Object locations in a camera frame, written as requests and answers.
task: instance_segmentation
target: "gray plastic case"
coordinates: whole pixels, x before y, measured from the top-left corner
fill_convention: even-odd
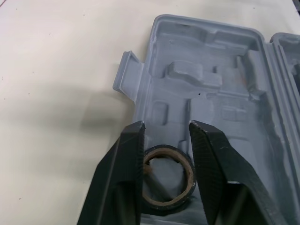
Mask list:
[[[145,149],[159,144],[192,158],[190,120],[214,125],[254,167],[288,224],[300,224],[300,37],[161,15],[146,61],[123,54],[113,88],[135,102]],[[145,224],[207,224],[198,188],[187,209]]]

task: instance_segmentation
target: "black electrical tape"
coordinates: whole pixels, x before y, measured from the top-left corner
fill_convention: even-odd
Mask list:
[[[157,145],[154,146],[144,154],[144,177],[151,177],[151,168],[149,166],[149,161],[153,158],[171,158],[175,162],[180,163],[184,169],[185,178],[186,178],[186,187],[184,191],[174,199],[170,201],[159,202],[151,199],[145,192],[143,192],[143,204],[146,207],[151,208],[152,210],[158,211],[166,211],[173,210],[175,208],[180,207],[183,203],[185,203],[190,196],[192,195],[195,186],[195,168],[194,165],[186,154],[184,154],[181,150],[171,146],[171,145]],[[153,181],[152,186],[156,186],[156,192],[161,190],[159,185],[155,184]]]

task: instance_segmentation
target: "plastic tool case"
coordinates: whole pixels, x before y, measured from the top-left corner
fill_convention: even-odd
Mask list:
[[[288,224],[300,224],[300,36],[174,15],[154,21],[146,61],[123,54],[113,88],[135,102],[145,149],[192,158],[190,120],[222,130],[254,167]],[[198,188],[184,211],[145,224],[207,224]]]

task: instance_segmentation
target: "beige surface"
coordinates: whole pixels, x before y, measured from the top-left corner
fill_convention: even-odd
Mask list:
[[[0,8],[0,224],[76,224],[97,163],[130,122],[112,90],[160,14],[300,34],[292,0],[7,0]]]

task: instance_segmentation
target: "roll of tape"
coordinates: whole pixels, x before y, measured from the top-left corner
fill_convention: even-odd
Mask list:
[[[143,191],[143,199],[145,204],[155,210],[173,210],[181,206],[193,193],[195,181],[195,168],[191,159],[179,149],[170,145],[157,145],[145,151],[144,154],[144,175],[152,173],[149,165],[150,160],[154,158],[171,158],[175,162],[180,163],[185,172],[186,187],[184,191],[170,201],[159,202],[151,199],[145,191]]]

